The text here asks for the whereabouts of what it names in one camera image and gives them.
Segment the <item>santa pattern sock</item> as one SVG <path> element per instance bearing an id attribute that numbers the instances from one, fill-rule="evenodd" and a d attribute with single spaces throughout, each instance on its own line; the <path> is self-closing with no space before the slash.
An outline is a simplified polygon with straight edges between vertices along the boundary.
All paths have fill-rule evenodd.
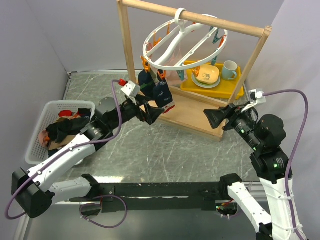
<path id="1" fill-rule="evenodd" d="M 153 88 L 153 98 L 159 108 L 163 108 L 163 114 L 173 109 L 176 104 L 169 86 L 165 80 L 159 81 Z"/>

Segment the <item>white round clip hanger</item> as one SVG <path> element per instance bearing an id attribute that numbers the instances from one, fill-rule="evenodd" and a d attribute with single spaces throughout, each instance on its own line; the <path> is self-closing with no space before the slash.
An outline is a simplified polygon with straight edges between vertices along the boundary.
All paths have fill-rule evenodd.
<path id="1" fill-rule="evenodd" d="M 183 20 L 185 11 L 178 8 L 172 20 L 158 26 L 144 41 L 142 59 L 149 66 L 182 71 L 215 60 L 225 49 L 228 30 L 205 26 L 197 20 Z"/>

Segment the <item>red sock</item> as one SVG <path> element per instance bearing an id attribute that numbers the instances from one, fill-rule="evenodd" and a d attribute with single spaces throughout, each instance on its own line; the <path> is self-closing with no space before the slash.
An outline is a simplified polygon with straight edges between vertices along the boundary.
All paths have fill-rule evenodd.
<path id="1" fill-rule="evenodd" d="M 72 117 L 73 116 L 73 112 L 71 110 L 62 110 L 59 112 L 58 116 L 60 118 L 62 117 Z"/>

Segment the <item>brown ribbed sock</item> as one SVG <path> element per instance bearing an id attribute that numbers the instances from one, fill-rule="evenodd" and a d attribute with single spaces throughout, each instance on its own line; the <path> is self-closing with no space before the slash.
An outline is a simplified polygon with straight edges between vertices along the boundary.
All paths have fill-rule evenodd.
<path id="1" fill-rule="evenodd" d="M 68 145 L 75 138 L 75 135 L 68 135 L 62 142 L 51 141 L 48 147 L 49 151 L 60 149 Z"/>

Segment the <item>black socks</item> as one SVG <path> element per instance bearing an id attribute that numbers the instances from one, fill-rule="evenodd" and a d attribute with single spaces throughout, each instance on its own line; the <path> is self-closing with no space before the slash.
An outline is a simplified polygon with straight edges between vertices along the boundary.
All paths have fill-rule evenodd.
<path id="1" fill-rule="evenodd" d="M 88 117 L 63 118 L 50 124 L 46 131 L 51 141 L 61 143 L 66 137 L 77 135 L 89 122 L 90 119 Z"/>

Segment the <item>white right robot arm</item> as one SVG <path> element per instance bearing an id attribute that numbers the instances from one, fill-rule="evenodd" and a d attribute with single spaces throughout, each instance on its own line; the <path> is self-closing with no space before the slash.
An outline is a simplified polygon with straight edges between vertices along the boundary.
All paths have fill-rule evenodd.
<path id="1" fill-rule="evenodd" d="M 246 104 L 230 104 L 203 112 L 213 129 L 227 120 L 222 129 L 235 130 L 253 150 L 251 164 L 263 186 L 270 212 L 261 207 L 235 173 L 220 178 L 219 195 L 239 205 L 253 225 L 256 239 L 305 240 L 296 212 L 290 159 L 280 147 L 287 136 L 283 120 L 273 114 L 254 120 L 252 113 L 257 111 Z"/>

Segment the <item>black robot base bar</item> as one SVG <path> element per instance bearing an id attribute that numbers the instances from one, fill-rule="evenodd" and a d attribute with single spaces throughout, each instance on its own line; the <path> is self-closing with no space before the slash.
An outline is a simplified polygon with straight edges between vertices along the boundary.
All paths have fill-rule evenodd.
<path id="1" fill-rule="evenodd" d="M 102 203 L 103 213 L 124 210 L 193 210 L 215 211 L 216 203 L 231 199 L 219 182 L 101 183 L 90 197 L 73 197 L 71 202 Z"/>

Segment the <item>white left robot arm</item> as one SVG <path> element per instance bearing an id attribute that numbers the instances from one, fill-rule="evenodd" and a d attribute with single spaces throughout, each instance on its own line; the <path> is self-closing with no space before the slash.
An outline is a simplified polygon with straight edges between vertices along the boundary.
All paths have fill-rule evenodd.
<path id="1" fill-rule="evenodd" d="M 164 113 L 164 108 L 151 106 L 150 101 L 140 94 L 126 97 L 122 104 L 115 97 L 100 100 L 91 121 L 69 144 L 41 164 L 12 173 L 11 199 L 32 219 L 45 213 L 58 197 L 65 195 L 64 190 L 58 189 L 57 179 L 116 138 L 114 130 L 121 130 L 122 124 L 133 118 L 152 125 Z"/>

